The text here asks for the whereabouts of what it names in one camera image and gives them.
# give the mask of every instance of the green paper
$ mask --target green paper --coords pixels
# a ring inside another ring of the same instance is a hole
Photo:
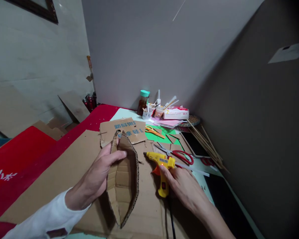
[[[165,139],[158,137],[155,134],[152,133],[146,133],[145,135],[147,137],[148,140],[154,140],[155,142],[161,142],[161,143],[172,143],[166,136],[166,134],[176,134],[176,131],[174,129],[169,129],[169,128],[165,128],[163,126],[159,126],[159,125],[149,125],[152,128],[156,128],[156,129],[161,129],[162,130],[162,135],[165,136]],[[175,144],[180,145],[179,140],[176,140]]]

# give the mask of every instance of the black phone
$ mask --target black phone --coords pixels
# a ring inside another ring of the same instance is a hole
[[[209,154],[192,133],[181,132],[180,134],[183,136],[185,142],[196,158],[210,158]]]

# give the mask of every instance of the black power cord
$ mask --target black power cord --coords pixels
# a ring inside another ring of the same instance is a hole
[[[168,206],[169,206],[170,220],[172,222],[173,239],[176,239],[174,220],[173,220],[173,211],[172,211],[172,199],[170,196],[167,197],[167,201],[168,201]]]

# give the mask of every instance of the bamboo skewer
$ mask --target bamboo skewer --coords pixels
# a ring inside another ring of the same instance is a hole
[[[203,148],[208,152],[208,154],[211,156],[211,159],[215,162],[215,164],[220,169],[225,169],[228,173],[230,173],[227,168],[223,165],[223,159],[216,151],[213,143],[211,142],[207,132],[205,131],[204,127],[201,124],[201,127],[206,135],[206,138],[192,125],[190,121],[188,121],[191,125],[191,128],[189,128],[190,132],[194,135],[194,137],[198,140],[198,142],[203,146]]]

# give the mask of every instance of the yellow hot glue gun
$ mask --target yellow hot glue gun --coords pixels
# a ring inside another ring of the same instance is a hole
[[[160,175],[160,187],[158,190],[158,194],[165,198],[169,194],[169,185],[166,180],[166,177],[164,174],[160,173],[159,165],[163,165],[165,168],[170,169],[175,167],[175,159],[172,157],[168,157],[164,154],[154,153],[154,152],[144,152],[144,155],[146,155],[150,160],[153,160],[156,162],[157,166],[153,170],[152,173],[155,173],[157,175]]]

